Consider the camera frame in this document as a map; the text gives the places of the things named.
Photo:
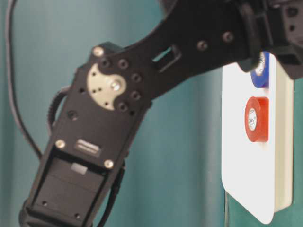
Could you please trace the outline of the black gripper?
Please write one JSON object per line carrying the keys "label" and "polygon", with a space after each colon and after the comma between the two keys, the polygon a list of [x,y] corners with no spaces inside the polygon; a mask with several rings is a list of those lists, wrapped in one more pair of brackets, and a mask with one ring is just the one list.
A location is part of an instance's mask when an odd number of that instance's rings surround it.
{"label": "black gripper", "polygon": [[244,72],[257,67],[262,51],[273,54],[290,79],[303,76],[303,2],[301,0],[240,0],[249,48],[239,62]]}

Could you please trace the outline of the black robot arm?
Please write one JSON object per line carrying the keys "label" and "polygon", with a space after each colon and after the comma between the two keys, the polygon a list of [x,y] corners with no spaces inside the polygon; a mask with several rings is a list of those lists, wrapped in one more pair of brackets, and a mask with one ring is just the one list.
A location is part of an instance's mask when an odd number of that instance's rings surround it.
{"label": "black robot arm", "polygon": [[130,145],[153,99],[186,79],[237,63],[248,72],[275,55],[302,77],[300,0],[163,0],[164,18],[125,48],[95,46],[76,70],[41,159],[22,227],[104,226],[118,195]]}

